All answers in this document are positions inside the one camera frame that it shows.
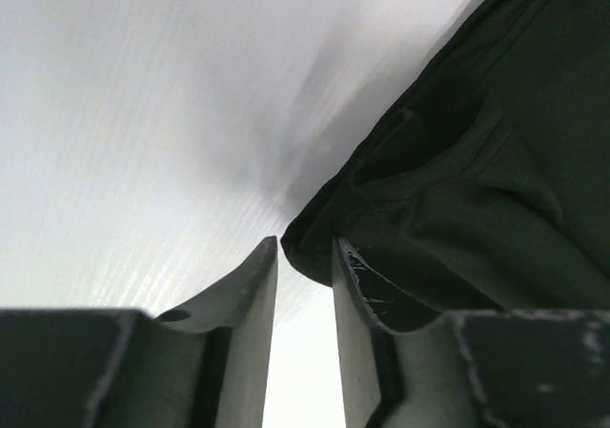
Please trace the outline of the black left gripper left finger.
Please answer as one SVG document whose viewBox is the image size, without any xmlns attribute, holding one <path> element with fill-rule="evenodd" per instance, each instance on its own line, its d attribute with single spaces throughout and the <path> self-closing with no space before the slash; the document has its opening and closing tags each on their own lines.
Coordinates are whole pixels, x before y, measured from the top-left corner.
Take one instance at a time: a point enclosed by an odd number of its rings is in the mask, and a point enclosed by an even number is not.
<svg viewBox="0 0 610 428">
<path fill-rule="evenodd" d="M 277 255 L 277 238 L 263 238 L 233 271 L 158 317 L 165 325 L 204 340 L 190 404 L 191 427 L 262 425 Z"/>
</svg>

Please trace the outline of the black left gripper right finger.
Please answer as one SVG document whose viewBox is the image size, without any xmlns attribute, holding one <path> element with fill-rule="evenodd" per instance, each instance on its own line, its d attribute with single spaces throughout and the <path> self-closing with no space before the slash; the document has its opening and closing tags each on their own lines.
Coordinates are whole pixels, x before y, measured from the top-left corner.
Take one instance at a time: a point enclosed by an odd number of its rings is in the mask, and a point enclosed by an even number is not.
<svg viewBox="0 0 610 428">
<path fill-rule="evenodd" d="M 407 335 L 385 326 L 361 288 L 368 264 L 334 244 L 333 292 L 348 427 L 446 427 L 447 335 L 430 325 Z"/>
</svg>

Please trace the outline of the black t-shirt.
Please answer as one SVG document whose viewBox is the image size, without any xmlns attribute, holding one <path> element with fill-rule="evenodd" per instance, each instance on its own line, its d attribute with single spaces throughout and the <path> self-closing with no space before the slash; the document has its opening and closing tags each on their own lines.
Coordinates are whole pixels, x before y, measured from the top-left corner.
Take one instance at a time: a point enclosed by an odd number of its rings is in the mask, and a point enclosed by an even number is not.
<svg viewBox="0 0 610 428">
<path fill-rule="evenodd" d="M 289 225 L 429 311 L 609 306 L 609 0 L 485 0 Z"/>
</svg>

